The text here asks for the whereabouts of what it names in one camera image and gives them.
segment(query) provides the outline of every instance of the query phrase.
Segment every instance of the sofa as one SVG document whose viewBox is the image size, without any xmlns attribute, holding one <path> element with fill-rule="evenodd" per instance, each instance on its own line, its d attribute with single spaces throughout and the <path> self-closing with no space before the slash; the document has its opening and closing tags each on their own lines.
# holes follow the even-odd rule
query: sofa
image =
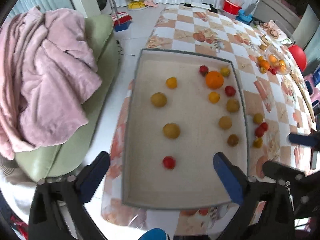
<svg viewBox="0 0 320 240">
<path fill-rule="evenodd" d="M 97 74 L 102 79 L 102 85 L 82 104 L 89 123 L 80 127 L 61 145 L 16 153 L 17 164 L 34 182 L 67 174 L 81 164 L 90 147 L 103 103 L 119 66 L 118 45 L 113 34 L 113 20 L 109 15 L 86 18 L 85 33 L 97 62 Z"/>
</svg>

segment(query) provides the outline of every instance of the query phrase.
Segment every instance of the floral cloth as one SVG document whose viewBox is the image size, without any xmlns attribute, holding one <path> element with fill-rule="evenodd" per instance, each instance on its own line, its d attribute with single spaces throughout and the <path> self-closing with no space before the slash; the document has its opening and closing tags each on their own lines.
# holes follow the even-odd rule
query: floral cloth
<svg viewBox="0 0 320 240">
<path fill-rule="evenodd" d="M 266 180 L 262 165 L 267 160 L 302 169 L 309 174 L 310 148 L 291 145 L 287 140 L 290 132 L 310 134 L 315 124 L 311 122 L 306 103 L 290 75 L 260 73 L 256 57 L 263 54 L 258 30 L 236 20 L 205 11 L 179 5 L 169 5 L 156 22 L 146 48 L 176 49 L 221 57 L 233 62 L 241 83 L 246 114 L 248 115 L 249 143 L 255 139 L 256 125 L 252 122 L 255 113 L 264 113 L 269 130 L 263 136 L 263 147 L 250 148 L 249 175 Z M 291 61 L 293 71 L 303 83 L 298 66 Z M 104 185 L 101 214 L 106 221 L 121 226 L 141 229 L 169 228 L 175 235 L 218 234 L 237 210 L 230 203 L 219 207 L 189 211 L 150 211 L 123 206 L 121 204 L 122 151 L 125 125 L 131 96 L 124 100 L 118 126 L 111 147 L 111 166 Z M 255 214 L 259 217 L 262 208 Z M 163 212 L 167 212 L 163 222 Z"/>
</svg>

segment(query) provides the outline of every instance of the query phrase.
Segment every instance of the bolt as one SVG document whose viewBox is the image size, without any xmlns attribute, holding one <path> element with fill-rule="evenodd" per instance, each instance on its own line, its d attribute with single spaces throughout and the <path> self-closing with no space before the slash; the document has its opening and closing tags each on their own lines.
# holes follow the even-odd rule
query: bolt
<svg viewBox="0 0 320 240">
<path fill-rule="evenodd" d="M 255 176 L 249 176 L 248 181 L 254 183 L 257 181 L 257 178 Z"/>
<path fill-rule="evenodd" d="M 301 180 L 303 178 L 303 175 L 302 174 L 298 174 L 297 176 L 296 176 L 296 180 Z"/>
<path fill-rule="evenodd" d="M 38 185 L 42 185 L 42 184 L 44 184 L 44 183 L 45 183 L 45 179 L 39 179 Z"/>
<path fill-rule="evenodd" d="M 308 196 L 303 196 L 301 199 L 300 199 L 301 203 L 302 204 L 305 204 L 309 201 L 309 197 Z"/>
<path fill-rule="evenodd" d="M 69 176 L 68 178 L 67 178 L 67 181 L 68 182 L 72 182 L 72 181 L 75 181 L 76 180 L 76 176 L 75 175 L 71 175 L 71 176 Z"/>
<path fill-rule="evenodd" d="M 278 180 L 279 185 L 284 186 L 285 185 L 285 181 L 283 179 Z"/>
</svg>

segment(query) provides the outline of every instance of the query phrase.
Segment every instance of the white tray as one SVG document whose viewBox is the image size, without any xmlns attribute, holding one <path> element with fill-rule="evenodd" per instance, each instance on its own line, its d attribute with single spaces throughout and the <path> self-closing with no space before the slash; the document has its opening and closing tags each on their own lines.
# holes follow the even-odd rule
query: white tray
<svg viewBox="0 0 320 240">
<path fill-rule="evenodd" d="M 212 104 L 212 92 L 198 70 L 229 67 L 231 74 L 215 90 L 220 101 Z M 178 87 L 166 87 L 167 78 L 176 77 Z M 226 110 L 226 85 L 236 89 L 240 110 Z M 167 104 L 154 107 L 150 97 L 162 92 Z M 218 127 L 220 117 L 229 115 L 232 127 Z M 177 139 L 168 139 L 162 128 L 169 122 L 180 126 Z M 239 93 L 231 62 L 201 54 L 159 49 L 143 49 L 136 70 L 124 150 L 123 203 L 148 209 L 189 209 L 230 202 L 230 197 L 217 176 L 212 159 L 223 152 L 233 165 L 247 174 L 248 142 L 242 96 Z M 230 147 L 229 135 L 236 134 L 239 144 Z M 173 170 L 164 169 L 162 160 L 176 158 Z"/>
</svg>

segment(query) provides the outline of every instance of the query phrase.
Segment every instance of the table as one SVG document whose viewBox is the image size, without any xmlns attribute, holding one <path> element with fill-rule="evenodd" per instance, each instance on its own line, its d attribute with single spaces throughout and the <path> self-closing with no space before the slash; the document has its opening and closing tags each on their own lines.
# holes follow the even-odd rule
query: table
<svg viewBox="0 0 320 240">
<path fill-rule="evenodd" d="M 263 136 L 263 147 L 250 148 L 248 175 L 268 181 L 262 172 L 262 164 L 269 159 L 310 174 L 310 148 L 292 145 L 287 135 L 290 132 L 310 134 L 310 130 L 316 128 L 315 123 L 312 123 L 302 94 L 290 75 L 272 75 L 269 71 L 260 73 L 256 64 L 256 57 L 263 54 L 259 48 L 262 44 L 259 36 L 259 30 L 225 16 L 199 8 L 169 5 L 161 12 L 146 48 L 191 51 L 232 61 L 244 95 L 250 145 L 255 139 L 256 128 L 252 116 L 264 113 L 269 124 L 269 130 Z M 298 66 L 293 58 L 290 60 L 294 74 L 306 90 Z M 102 217 L 121 226 L 145 230 L 159 227 L 171 236 L 219 234 L 235 214 L 236 204 L 194 211 L 151 211 L 121 204 L 122 151 L 131 89 L 132 84 L 123 102 L 111 147 Z M 256 220 L 262 208 L 263 204 L 260 204 Z"/>
</svg>

